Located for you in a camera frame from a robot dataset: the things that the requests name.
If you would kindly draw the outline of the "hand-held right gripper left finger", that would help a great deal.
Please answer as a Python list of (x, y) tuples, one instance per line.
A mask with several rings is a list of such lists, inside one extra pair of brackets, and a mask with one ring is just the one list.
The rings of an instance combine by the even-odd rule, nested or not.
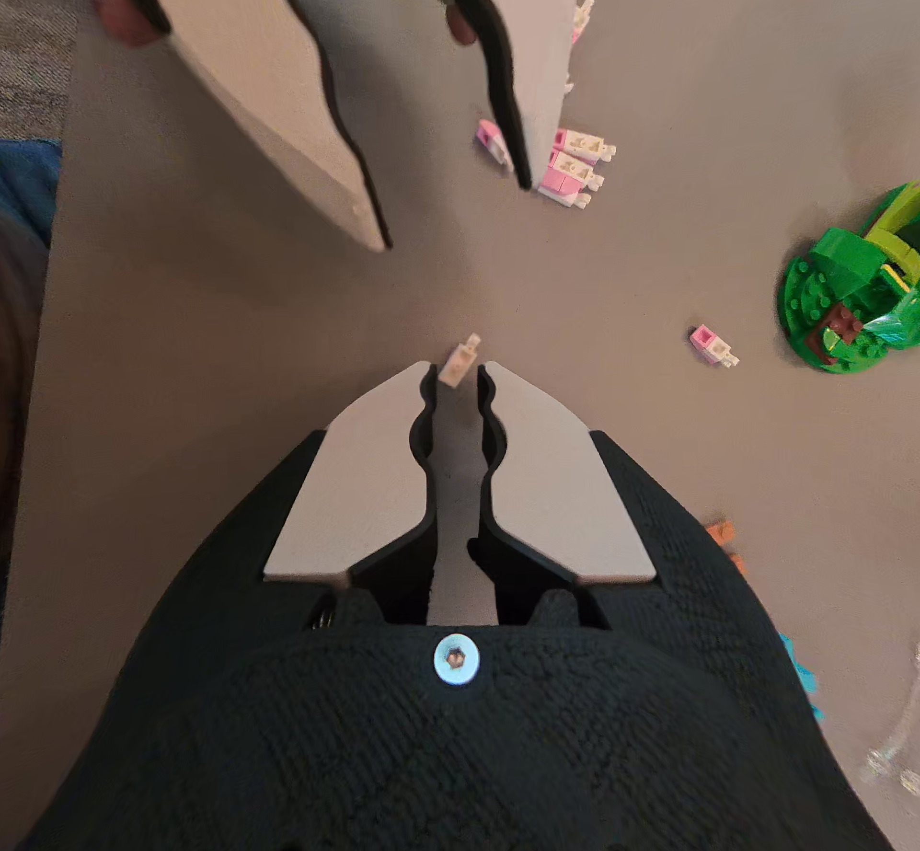
[(426, 623), (438, 555), (436, 374), (430, 362), (416, 362), (328, 424), (265, 581), (361, 589), (387, 622)]

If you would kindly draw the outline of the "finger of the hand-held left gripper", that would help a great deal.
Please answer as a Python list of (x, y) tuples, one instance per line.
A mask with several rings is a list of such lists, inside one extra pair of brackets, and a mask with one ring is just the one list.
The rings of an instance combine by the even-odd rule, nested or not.
[(331, 64), (297, 0), (155, 0), (169, 39), (304, 199), (362, 247), (392, 239)]
[(519, 187), (535, 190), (569, 75), (577, 0), (442, 0), (477, 38), (489, 105)]

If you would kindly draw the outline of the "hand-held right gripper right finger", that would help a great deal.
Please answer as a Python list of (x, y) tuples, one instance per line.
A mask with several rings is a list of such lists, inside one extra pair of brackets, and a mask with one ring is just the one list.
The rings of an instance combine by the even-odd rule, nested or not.
[(523, 626), (546, 592), (583, 604), (594, 586), (646, 585), (657, 572), (592, 431), (498, 362), (477, 369), (486, 461), (477, 535), (498, 622)]

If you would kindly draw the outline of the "small pink white lego piece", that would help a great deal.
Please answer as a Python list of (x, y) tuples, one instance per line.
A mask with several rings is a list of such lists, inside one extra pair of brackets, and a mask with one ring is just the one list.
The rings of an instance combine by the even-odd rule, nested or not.
[(480, 343), (481, 338), (476, 333), (470, 334), (465, 341), (459, 343), (440, 369), (439, 382), (455, 389), (476, 362)]

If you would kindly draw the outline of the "pink white lego assembly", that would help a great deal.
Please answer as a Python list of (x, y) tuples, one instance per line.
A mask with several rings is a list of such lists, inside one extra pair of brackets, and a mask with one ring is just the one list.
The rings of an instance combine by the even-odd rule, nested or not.
[(558, 128), (536, 191), (566, 208), (584, 210), (604, 184), (598, 164), (612, 162), (615, 154), (616, 146), (601, 136)]

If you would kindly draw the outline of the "blue lego piece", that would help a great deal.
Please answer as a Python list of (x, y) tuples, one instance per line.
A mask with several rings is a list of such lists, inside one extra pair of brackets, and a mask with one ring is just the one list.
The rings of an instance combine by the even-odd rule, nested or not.
[(788, 656), (788, 660), (793, 666), (793, 669), (796, 673), (799, 685), (801, 686), (802, 691), (804, 692), (807, 700), (809, 702), (811, 713), (814, 719), (817, 722), (822, 722), (825, 719), (825, 716), (822, 710), (813, 703), (813, 698), (817, 696), (819, 691), (819, 684), (817, 677), (810, 670), (805, 668), (799, 663), (797, 659), (795, 644), (791, 638), (788, 638), (785, 634), (780, 633), (779, 638), (783, 644), (783, 647)]

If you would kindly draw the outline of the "green lego assembly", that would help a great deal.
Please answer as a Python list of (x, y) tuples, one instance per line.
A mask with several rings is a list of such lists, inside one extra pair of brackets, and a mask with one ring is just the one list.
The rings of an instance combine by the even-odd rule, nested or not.
[(799, 359), (859, 374), (919, 345), (919, 182), (887, 192), (857, 232), (829, 228), (791, 260), (776, 313)]

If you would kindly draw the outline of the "person's left hand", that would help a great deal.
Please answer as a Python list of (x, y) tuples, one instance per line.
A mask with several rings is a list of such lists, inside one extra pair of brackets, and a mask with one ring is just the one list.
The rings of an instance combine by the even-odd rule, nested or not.
[(92, 4), (104, 32), (128, 50), (144, 49), (169, 37), (169, 31), (145, 17), (133, 0), (92, 0)]

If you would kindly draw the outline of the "grey rug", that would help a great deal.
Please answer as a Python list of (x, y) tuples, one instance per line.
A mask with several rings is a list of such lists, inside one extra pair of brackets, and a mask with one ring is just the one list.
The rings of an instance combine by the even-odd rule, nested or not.
[(1, 0), (1, 136), (58, 139), (89, 0)]

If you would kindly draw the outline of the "blue cloth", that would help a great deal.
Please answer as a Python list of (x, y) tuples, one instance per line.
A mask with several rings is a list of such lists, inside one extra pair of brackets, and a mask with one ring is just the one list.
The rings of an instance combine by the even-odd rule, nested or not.
[(1, 208), (44, 245), (52, 246), (63, 146), (51, 139), (1, 139)]

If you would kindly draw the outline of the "dark cloth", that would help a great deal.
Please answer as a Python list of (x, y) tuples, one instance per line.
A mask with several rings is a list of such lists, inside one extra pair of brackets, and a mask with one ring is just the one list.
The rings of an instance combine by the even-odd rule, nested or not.
[(1, 213), (1, 604), (12, 558), (48, 250)]

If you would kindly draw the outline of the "clear plastic bag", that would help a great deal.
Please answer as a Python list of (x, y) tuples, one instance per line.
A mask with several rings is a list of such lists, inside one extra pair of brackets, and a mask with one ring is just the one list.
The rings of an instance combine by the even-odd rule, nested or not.
[(914, 647), (912, 681), (903, 712), (889, 737), (870, 750), (860, 769), (867, 784), (903, 789), (919, 799), (919, 646)]

